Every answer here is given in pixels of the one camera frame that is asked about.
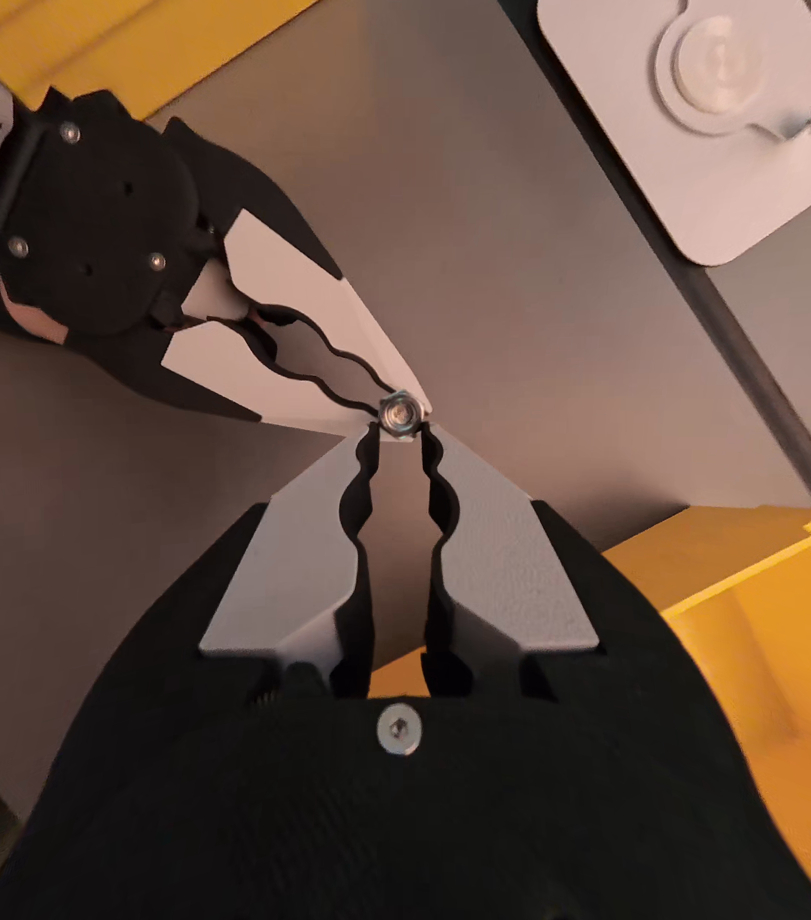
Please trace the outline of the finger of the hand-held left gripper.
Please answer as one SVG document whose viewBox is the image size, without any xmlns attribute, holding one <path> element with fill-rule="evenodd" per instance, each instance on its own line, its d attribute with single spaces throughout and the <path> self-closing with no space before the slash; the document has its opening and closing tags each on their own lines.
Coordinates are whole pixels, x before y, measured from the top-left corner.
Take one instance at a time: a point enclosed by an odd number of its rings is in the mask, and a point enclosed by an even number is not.
<svg viewBox="0 0 811 920">
<path fill-rule="evenodd" d="M 218 321 L 175 332 L 161 364 L 273 426 L 352 436 L 375 420 L 366 409 L 335 402 L 313 381 L 269 369 L 241 332 Z"/>
<path fill-rule="evenodd" d="M 409 391 L 431 413 L 415 374 L 348 280 L 337 279 L 247 211 L 240 211 L 227 233 L 225 253 L 225 262 L 205 265 L 185 299 L 185 315 L 196 325 L 218 321 L 242 333 L 227 324 L 240 318 L 241 294 L 283 308 L 311 322 L 330 351 L 367 367 L 380 387 Z"/>
</svg>

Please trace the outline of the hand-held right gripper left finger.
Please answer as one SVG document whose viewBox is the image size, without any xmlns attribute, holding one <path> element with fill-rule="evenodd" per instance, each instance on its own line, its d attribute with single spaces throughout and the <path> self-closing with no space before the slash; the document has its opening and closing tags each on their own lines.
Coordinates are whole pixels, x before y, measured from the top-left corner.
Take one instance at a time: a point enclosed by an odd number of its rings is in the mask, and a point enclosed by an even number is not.
<svg viewBox="0 0 811 920">
<path fill-rule="evenodd" d="M 267 503 L 199 651 L 312 665 L 338 696 L 365 697 L 375 629 L 359 532 L 372 512 L 380 427 L 333 447 Z"/>
</svg>

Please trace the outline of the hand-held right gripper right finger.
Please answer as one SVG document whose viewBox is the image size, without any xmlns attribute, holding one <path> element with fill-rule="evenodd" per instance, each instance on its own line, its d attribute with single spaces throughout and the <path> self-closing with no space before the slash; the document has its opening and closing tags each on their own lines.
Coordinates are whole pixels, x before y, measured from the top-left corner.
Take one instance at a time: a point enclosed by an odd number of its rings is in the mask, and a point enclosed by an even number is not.
<svg viewBox="0 0 811 920">
<path fill-rule="evenodd" d="M 433 548 L 423 676 L 432 696 L 522 693 L 539 656 L 599 637 L 533 499 L 445 431 L 421 431 Z"/>
</svg>

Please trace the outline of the silver hex bolt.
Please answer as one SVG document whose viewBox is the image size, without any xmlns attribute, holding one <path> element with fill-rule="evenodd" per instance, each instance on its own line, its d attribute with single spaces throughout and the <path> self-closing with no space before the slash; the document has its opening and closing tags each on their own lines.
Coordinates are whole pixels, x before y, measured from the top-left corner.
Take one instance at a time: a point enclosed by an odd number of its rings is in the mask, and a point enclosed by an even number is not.
<svg viewBox="0 0 811 920">
<path fill-rule="evenodd" d="M 422 401 L 407 390 L 386 395 L 378 405 L 377 420 L 385 435 L 397 441 L 412 441 L 427 418 Z"/>
</svg>

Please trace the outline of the yellow plastic bin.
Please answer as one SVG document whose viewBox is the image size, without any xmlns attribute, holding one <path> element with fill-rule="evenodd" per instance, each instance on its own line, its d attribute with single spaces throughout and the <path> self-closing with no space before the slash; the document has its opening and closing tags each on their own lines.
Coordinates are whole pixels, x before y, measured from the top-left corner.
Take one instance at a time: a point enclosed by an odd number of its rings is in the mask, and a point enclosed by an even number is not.
<svg viewBox="0 0 811 920">
<path fill-rule="evenodd" d="M 545 521 L 599 644 L 414 700 L 418 918 L 811 918 L 811 509 Z"/>
<path fill-rule="evenodd" d="M 108 89 L 146 118 L 313 1 L 0 1 L 0 81 L 29 108 Z"/>
</svg>

